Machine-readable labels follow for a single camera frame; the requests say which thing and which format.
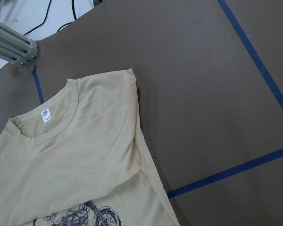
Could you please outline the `beige long-sleeve printed shirt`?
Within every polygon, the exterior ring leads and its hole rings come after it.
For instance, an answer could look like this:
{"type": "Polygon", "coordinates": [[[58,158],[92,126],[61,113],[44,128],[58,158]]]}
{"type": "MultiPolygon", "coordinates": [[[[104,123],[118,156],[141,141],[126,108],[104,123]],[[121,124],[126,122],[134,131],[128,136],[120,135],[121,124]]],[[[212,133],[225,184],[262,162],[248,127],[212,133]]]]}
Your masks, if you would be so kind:
{"type": "Polygon", "coordinates": [[[0,226],[177,226],[132,69],[69,79],[0,134],[0,226]]]}

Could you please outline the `aluminium frame post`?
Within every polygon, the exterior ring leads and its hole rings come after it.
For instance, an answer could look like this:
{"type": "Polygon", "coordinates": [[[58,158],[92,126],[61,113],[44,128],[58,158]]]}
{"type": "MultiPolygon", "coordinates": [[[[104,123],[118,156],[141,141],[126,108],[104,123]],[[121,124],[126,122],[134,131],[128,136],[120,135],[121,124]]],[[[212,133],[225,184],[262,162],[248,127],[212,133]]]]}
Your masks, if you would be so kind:
{"type": "Polygon", "coordinates": [[[0,22],[0,58],[22,67],[39,55],[36,41],[0,22]]]}

